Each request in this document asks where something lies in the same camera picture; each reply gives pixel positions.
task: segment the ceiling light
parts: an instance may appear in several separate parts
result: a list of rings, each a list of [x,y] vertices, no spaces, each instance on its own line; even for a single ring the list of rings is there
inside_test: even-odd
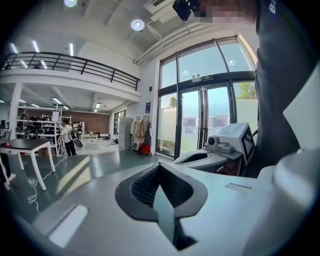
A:
[[[70,43],[70,56],[74,55],[74,44]]]
[[[143,30],[145,27],[145,23],[141,19],[135,19],[131,22],[131,28],[135,31]]]
[[[28,68],[28,66],[26,65],[26,63],[22,60],[22,59],[20,59],[20,62],[22,63],[22,65],[24,65],[24,67],[27,69]]]
[[[58,100],[56,97],[53,97],[52,99],[53,99],[56,103],[62,104],[62,102],[61,102],[60,100]]]
[[[37,53],[40,53],[37,42],[35,40],[32,40],[33,48]]]
[[[64,4],[68,7],[74,7],[77,3],[77,0],[63,0]]]
[[[235,60],[230,60],[229,62],[228,62],[228,65],[229,66],[234,66],[234,65],[236,65],[236,61]]]
[[[46,63],[43,60],[41,60],[41,64],[46,70],[48,69],[47,66],[46,66]]]
[[[18,53],[19,53],[18,50],[17,50],[17,48],[16,48],[16,46],[15,46],[13,43],[10,43],[10,46],[11,46],[12,51],[13,51],[15,54],[18,54]]]

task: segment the gray floor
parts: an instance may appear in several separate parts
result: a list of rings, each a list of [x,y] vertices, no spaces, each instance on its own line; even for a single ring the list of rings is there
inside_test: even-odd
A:
[[[31,158],[27,155],[22,156],[25,171],[21,171],[16,155],[10,155],[9,159],[11,171],[16,174],[16,178],[10,183],[10,190],[5,191],[5,195],[12,206],[12,211],[32,223],[39,214],[36,211],[37,204],[29,203],[28,200],[28,197],[35,194],[34,184],[37,180]],[[39,156],[36,159],[41,176],[44,178],[51,172],[49,158]],[[63,157],[54,157],[54,164],[62,159]],[[43,191],[39,184],[36,185],[38,211],[41,213],[61,197],[92,179],[157,162],[171,162],[171,160],[158,155],[147,155],[142,159],[137,153],[127,150],[68,157],[55,167],[56,173],[45,178],[46,191]]]

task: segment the white shirt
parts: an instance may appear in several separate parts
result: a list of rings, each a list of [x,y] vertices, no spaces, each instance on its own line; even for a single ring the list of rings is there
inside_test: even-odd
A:
[[[69,132],[72,130],[72,127],[69,124],[66,124],[61,128],[61,135],[63,136],[64,143],[68,143],[71,141]]]

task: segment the white cable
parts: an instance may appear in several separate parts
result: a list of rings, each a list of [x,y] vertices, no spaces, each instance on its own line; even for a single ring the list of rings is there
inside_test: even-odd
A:
[[[61,159],[54,167],[56,167],[61,161],[65,160],[65,159],[67,159],[67,158],[68,158],[68,156],[67,156],[66,158]],[[49,176],[50,174],[52,174],[52,173],[53,173],[53,170],[51,170],[50,173],[47,174],[42,180],[44,180],[46,177],[48,177],[48,176]],[[36,185],[38,184],[38,181],[39,181],[39,180],[37,180],[37,181],[35,182],[35,184],[33,185],[35,194],[30,195],[30,196],[28,197],[28,203],[29,203],[29,204],[36,203],[36,211],[38,212],[39,215],[41,215],[41,213],[40,213],[39,210],[38,210],[38,202],[37,202],[37,195],[38,195],[38,193],[37,193],[37,190],[36,190]]]

